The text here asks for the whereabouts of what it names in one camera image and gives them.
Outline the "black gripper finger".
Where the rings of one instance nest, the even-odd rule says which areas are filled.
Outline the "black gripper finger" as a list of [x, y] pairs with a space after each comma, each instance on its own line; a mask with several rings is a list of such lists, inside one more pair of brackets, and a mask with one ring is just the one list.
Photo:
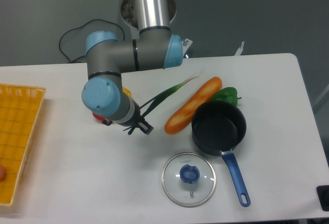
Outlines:
[[149, 135], [154, 129], [146, 120], [139, 121], [138, 127], [146, 135]]

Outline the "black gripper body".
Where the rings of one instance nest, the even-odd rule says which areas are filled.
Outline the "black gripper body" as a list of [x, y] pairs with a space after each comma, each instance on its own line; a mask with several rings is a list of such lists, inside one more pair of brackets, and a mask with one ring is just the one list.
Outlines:
[[145, 125], [145, 119], [140, 114], [140, 107], [137, 103], [130, 103], [128, 112], [125, 116], [117, 120], [117, 124], [121, 126], [139, 126]]

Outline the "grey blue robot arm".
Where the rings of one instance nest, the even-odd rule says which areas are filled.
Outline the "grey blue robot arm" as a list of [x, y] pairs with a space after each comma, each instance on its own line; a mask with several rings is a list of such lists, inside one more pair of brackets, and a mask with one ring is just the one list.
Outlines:
[[119, 41], [112, 32], [96, 31], [86, 39], [88, 80], [84, 105], [116, 124], [152, 131], [138, 104], [123, 92], [125, 72], [176, 67], [184, 53], [181, 38], [170, 30], [167, 0], [134, 0], [139, 38]]

